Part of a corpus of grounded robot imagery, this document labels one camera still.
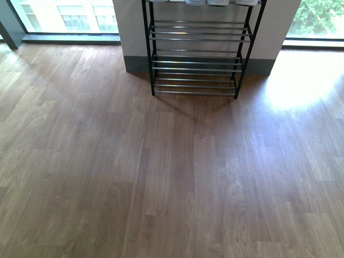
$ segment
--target shoe rack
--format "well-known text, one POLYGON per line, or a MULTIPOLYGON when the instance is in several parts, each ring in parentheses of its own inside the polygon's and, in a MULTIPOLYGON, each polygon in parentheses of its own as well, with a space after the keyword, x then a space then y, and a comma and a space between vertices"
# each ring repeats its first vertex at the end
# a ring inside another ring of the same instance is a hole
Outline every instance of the shoe rack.
POLYGON ((185 1, 141 1, 152 95, 237 98, 267 0, 259 1, 257 6, 246 6, 245 20, 240 22, 155 19, 155 5, 186 5, 185 1), (259 14, 252 30, 250 20, 254 8, 259 8, 259 14), (230 49, 234 50, 209 47, 215 44, 231 44, 230 49))

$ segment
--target window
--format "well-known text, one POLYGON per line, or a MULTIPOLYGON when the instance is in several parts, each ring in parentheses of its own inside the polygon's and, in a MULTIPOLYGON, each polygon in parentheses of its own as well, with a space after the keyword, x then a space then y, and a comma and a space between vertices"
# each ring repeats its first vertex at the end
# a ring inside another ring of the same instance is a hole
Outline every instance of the window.
POLYGON ((287 37, 344 39, 344 1, 302 0, 287 37))
POLYGON ((21 4, 21 7, 23 8, 28 20, 31 23, 31 26, 35 29, 35 31, 37 32, 41 32, 42 28, 37 20, 36 15, 34 14, 31 6, 29 4, 26 4, 26 2, 23 2, 23 4, 21 4))
POLYGON ((113 8, 110 6, 93 6, 93 10, 97 18, 100 31, 104 33, 116 31, 118 33, 116 17, 113 8))
POLYGON ((10 0, 28 32, 118 33, 112 0, 10 0))
POLYGON ((84 6, 59 5, 58 9, 68 32, 88 32, 90 30, 84 6))

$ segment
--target shoe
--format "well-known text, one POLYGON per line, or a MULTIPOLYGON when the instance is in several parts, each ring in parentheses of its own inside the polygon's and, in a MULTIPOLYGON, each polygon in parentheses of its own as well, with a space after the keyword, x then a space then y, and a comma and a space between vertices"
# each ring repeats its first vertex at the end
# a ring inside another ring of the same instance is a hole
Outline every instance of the shoe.
POLYGON ((228 6, 230 4, 230 0, 207 0, 206 2, 210 6, 228 6))
POLYGON ((203 5, 205 1, 206 0, 185 0, 185 2, 190 5, 203 5))
POLYGON ((235 3, 238 5, 256 6, 258 0, 235 0, 235 3))

